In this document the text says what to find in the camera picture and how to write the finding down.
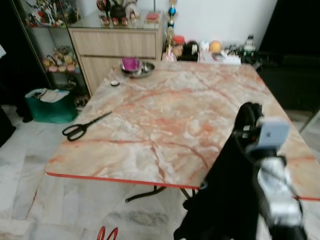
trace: wooden cabinet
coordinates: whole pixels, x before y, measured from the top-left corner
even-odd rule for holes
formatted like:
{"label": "wooden cabinet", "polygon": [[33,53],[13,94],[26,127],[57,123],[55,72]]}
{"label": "wooden cabinet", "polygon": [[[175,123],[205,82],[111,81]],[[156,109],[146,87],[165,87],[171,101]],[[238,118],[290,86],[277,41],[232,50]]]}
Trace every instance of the wooden cabinet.
{"label": "wooden cabinet", "polygon": [[82,56],[156,58],[155,33],[74,31],[73,37]]}
{"label": "wooden cabinet", "polygon": [[121,58],[113,57],[81,57],[82,67],[88,84],[88,88],[93,94],[100,83],[109,73],[114,65],[119,65]]}
{"label": "wooden cabinet", "polygon": [[69,28],[69,33],[91,95],[122,57],[139,57],[146,61],[161,61],[163,52],[163,16],[158,24],[143,22],[127,28],[98,26],[98,15],[92,15]]}

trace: cabinet drawer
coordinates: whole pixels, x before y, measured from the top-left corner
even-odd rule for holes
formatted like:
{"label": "cabinet drawer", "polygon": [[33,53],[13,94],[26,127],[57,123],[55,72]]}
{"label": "cabinet drawer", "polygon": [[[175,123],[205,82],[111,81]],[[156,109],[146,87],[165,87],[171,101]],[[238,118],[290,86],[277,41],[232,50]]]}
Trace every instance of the cabinet drawer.
{"label": "cabinet drawer", "polygon": [[80,55],[110,57],[156,57],[154,32],[72,31]]}

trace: purple cup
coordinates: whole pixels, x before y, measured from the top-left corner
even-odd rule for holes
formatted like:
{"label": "purple cup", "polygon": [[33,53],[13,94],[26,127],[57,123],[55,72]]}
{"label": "purple cup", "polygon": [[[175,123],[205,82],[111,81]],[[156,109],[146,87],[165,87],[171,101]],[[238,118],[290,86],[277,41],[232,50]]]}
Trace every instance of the purple cup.
{"label": "purple cup", "polygon": [[122,64],[125,71],[133,72],[141,69],[141,61],[136,57],[124,57]]}

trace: marble table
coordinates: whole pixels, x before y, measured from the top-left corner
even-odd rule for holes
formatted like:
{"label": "marble table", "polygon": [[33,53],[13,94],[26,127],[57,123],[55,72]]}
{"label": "marble table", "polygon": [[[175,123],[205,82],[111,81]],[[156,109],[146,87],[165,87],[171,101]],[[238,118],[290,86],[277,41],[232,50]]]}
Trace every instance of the marble table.
{"label": "marble table", "polygon": [[[110,82],[120,85],[112,87]],[[51,176],[196,189],[231,134],[239,107],[262,104],[265,116],[289,120],[249,65],[159,62],[153,74],[130,79],[117,66],[76,123],[90,126],[64,139],[45,167]],[[291,125],[280,150],[300,196],[320,198],[320,166]]]}

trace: white wall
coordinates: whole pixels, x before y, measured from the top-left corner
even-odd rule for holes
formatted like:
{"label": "white wall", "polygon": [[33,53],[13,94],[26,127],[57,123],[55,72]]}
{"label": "white wall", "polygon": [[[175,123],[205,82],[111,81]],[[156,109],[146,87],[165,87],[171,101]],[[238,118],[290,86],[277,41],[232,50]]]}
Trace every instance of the white wall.
{"label": "white wall", "polygon": [[[84,16],[97,10],[96,0],[79,0]],[[153,9],[153,0],[138,0],[141,9]],[[277,0],[177,0],[175,33],[188,40],[243,43],[253,34],[259,46]],[[169,0],[156,0],[167,11]]]}

